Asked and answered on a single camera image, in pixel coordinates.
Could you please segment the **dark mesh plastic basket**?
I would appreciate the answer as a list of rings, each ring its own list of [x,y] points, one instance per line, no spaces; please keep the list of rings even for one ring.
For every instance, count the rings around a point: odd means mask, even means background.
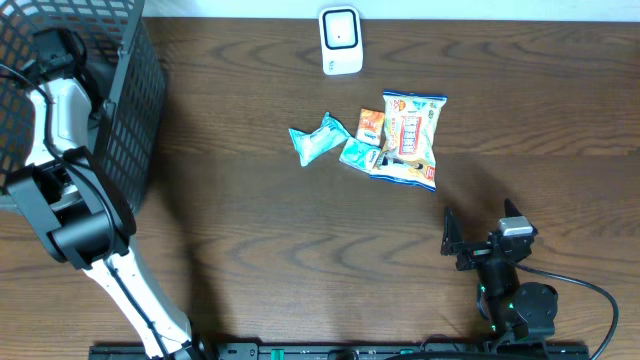
[[[18,0],[1,3],[1,174],[21,168],[33,143],[33,105],[13,70],[36,61],[33,36],[74,33],[101,100],[89,147],[139,210],[166,98],[166,79],[142,18],[143,0]]]

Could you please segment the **green tissue pack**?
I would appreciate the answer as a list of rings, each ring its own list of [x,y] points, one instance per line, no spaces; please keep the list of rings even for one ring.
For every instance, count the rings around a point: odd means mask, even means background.
[[[380,148],[351,137],[347,140],[339,161],[356,170],[369,173],[380,153]]]

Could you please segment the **white barcode scanner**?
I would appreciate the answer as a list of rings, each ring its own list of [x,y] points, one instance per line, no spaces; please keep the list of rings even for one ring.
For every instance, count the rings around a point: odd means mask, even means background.
[[[364,51],[359,12],[352,6],[327,7],[321,10],[318,25],[324,74],[360,72]]]

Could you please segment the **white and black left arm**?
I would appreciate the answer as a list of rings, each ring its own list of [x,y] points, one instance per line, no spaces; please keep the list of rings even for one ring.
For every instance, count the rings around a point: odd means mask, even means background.
[[[35,110],[31,150],[7,178],[9,196],[54,260],[84,272],[112,298],[147,358],[208,358],[189,318],[140,255],[127,200],[88,148],[103,100],[83,41],[68,29],[50,28],[35,33],[34,44],[37,59],[9,71]]]

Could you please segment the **teal snack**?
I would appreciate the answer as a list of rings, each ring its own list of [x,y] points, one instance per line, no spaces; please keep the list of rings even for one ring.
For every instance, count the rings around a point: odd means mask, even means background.
[[[344,125],[329,112],[324,114],[321,125],[312,133],[289,129],[294,149],[299,154],[300,166],[306,167],[320,155],[347,141],[351,135]]]

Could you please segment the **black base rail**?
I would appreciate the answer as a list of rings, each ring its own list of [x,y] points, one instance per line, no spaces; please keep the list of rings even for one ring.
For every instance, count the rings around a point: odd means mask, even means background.
[[[248,342],[221,343],[212,348],[179,350],[160,354],[160,359],[221,359],[221,360],[329,360],[329,359],[588,359],[584,345],[519,344],[503,345],[491,352],[481,345],[453,344],[436,340],[426,344],[256,344]]]

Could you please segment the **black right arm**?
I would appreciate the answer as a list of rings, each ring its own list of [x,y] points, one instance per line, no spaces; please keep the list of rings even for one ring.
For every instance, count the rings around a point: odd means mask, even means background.
[[[483,242],[467,242],[453,211],[444,211],[440,253],[456,258],[456,269],[479,277],[477,307],[491,322],[502,343],[543,341],[555,334],[558,311],[555,288],[539,282],[522,283],[516,266],[531,254],[538,230],[509,199],[503,218]]]

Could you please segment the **yellow snack bag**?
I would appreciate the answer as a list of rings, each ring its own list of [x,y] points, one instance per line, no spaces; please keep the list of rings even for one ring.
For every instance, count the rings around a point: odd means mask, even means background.
[[[435,192],[433,143],[448,97],[385,90],[383,99],[385,143],[370,177]]]

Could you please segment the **orange small packet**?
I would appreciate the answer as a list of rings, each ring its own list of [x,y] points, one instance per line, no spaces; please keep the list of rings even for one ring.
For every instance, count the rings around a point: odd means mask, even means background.
[[[383,112],[362,108],[355,138],[369,145],[379,146],[384,122]]]

